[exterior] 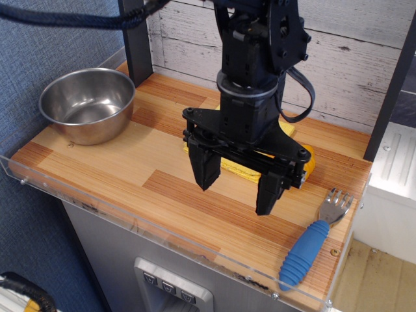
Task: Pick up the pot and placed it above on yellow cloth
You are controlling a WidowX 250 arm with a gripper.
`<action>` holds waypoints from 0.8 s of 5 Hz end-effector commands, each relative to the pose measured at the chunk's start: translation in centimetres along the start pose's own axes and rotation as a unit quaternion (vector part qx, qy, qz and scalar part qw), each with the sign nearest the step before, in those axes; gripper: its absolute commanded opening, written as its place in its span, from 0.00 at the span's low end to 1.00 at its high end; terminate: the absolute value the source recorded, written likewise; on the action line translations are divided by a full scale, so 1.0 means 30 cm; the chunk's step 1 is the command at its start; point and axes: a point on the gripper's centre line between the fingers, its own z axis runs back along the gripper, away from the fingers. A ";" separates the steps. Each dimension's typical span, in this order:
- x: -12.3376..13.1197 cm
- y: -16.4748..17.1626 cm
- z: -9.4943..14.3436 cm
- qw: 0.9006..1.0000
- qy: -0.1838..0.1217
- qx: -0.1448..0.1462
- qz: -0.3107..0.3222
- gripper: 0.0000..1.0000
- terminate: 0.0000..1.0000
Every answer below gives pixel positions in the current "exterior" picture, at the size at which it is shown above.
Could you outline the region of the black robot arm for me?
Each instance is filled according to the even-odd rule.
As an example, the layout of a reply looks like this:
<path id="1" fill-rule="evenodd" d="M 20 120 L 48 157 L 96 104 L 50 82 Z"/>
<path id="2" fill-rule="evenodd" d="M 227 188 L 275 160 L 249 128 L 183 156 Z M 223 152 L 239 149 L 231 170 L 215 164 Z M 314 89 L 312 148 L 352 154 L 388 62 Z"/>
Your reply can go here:
<path id="1" fill-rule="evenodd" d="M 203 190 L 219 177 L 222 159 L 259 172 L 256 213 L 269 215 L 285 190 L 302 186 L 311 158 L 279 125 L 286 77 L 315 93 L 296 69 L 311 38 L 296 1 L 216 1 L 214 7 L 222 39 L 220 107 L 183 111 L 190 163 Z"/>

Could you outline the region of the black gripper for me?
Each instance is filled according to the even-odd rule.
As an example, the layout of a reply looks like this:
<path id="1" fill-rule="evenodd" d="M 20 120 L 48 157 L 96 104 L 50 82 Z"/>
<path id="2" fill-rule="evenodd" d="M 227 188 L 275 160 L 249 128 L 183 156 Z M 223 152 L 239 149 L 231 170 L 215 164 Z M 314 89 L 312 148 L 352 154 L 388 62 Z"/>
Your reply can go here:
<path id="1" fill-rule="evenodd" d="M 221 125 L 220 131 L 231 138 L 240 135 L 243 141 L 253 144 L 274 120 L 279 122 L 279 119 L 283 118 L 287 122 L 299 122 L 304 119 L 304 115 L 290 118 L 283 114 L 281 102 L 285 78 L 286 76 L 282 75 L 267 80 L 261 86 L 243 87 L 235 84 L 227 75 L 219 74 L 217 85 L 220 90 L 220 107 L 208 110 L 219 110 L 223 118 L 229 118 L 229 124 Z M 188 150 L 196 183 L 202 190 L 207 190 L 220 175 L 221 156 L 195 142 L 188 143 Z M 298 155 L 304 156 L 306 152 L 302 147 Z M 258 182 L 256 214 L 269 215 L 283 191 L 283 180 L 279 174 L 263 174 Z"/>

